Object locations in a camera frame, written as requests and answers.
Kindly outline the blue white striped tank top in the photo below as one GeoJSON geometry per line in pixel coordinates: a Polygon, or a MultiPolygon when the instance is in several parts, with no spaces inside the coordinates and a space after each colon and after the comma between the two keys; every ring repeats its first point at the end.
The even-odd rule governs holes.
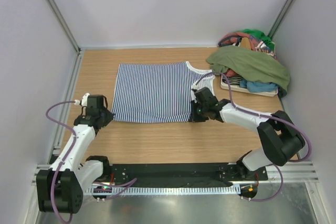
{"type": "Polygon", "coordinates": [[[111,112],[127,123],[187,122],[195,100],[194,88],[213,91],[215,76],[188,61],[162,65],[119,65],[111,112]]]}

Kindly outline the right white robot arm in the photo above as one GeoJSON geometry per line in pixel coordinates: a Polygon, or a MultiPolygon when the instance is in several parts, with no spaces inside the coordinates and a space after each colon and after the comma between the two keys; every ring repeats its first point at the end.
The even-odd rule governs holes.
{"type": "Polygon", "coordinates": [[[257,169],[275,164],[284,166],[306,145],[306,142],[284,111],[262,114],[239,107],[234,102],[218,100],[209,88],[192,89],[190,122],[205,122],[209,119],[241,126],[258,134],[261,147],[244,154],[236,162],[238,177],[248,180],[257,169]]]}

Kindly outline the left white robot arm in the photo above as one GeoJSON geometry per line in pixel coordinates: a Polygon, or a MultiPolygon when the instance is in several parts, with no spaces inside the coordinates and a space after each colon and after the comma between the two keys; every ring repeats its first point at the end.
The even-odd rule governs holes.
{"type": "Polygon", "coordinates": [[[98,132],[113,120],[107,98],[86,93],[74,100],[82,107],[81,114],[70,128],[71,136],[57,159],[36,176],[38,207],[41,212],[76,214],[84,192],[97,179],[106,182],[111,168],[106,156],[90,156],[81,163],[84,153],[98,132]]]}

